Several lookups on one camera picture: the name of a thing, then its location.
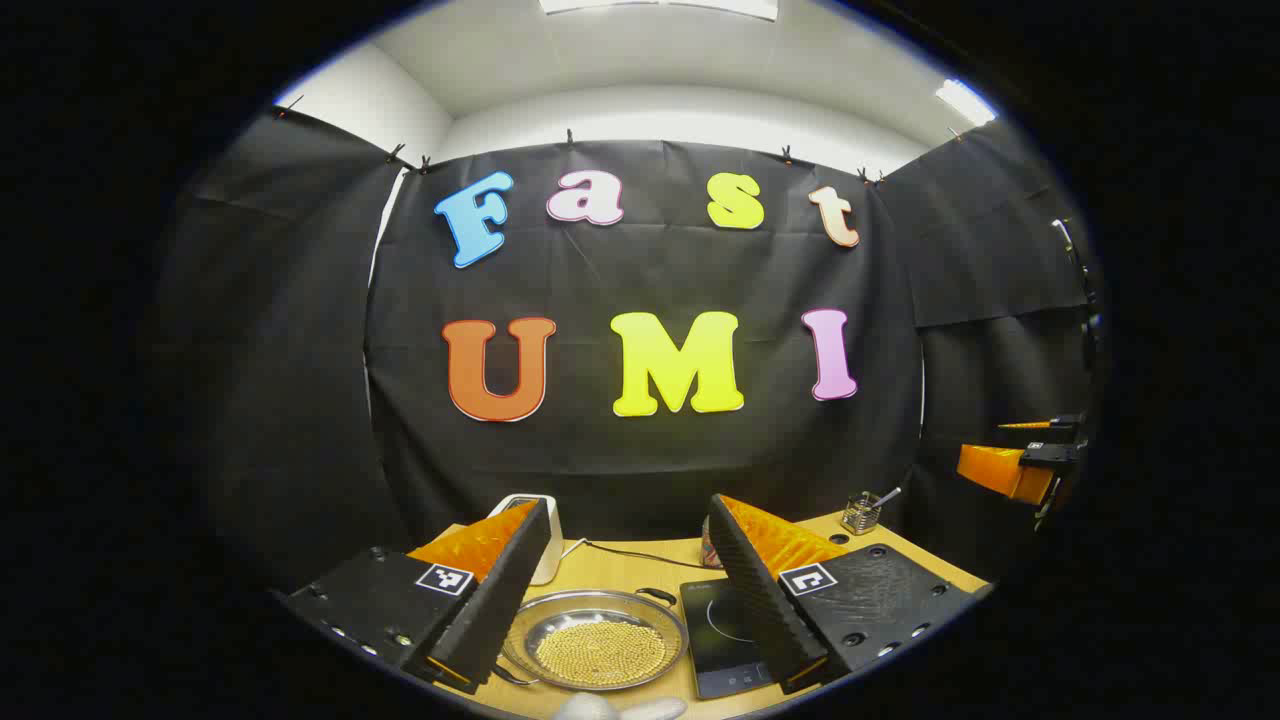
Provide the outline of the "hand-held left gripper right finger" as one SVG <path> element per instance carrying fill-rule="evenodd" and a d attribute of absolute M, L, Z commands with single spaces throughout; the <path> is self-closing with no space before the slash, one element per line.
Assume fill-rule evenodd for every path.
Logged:
<path fill-rule="evenodd" d="M 712 496 L 707 520 L 748 635 L 785 694 L 868 673 L 977 601 L 895 547 L 851 550 L 727 495 Z"/>

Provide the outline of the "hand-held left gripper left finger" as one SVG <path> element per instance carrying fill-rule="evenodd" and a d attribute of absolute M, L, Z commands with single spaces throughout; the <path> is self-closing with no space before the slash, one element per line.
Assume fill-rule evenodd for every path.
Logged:
<path fill-rule="evenodd" d="M 384 667 L 475 694 L 549 543 L 548 501 L 518 498 L 410 553 L 362 550 L 283 603 Z"/>

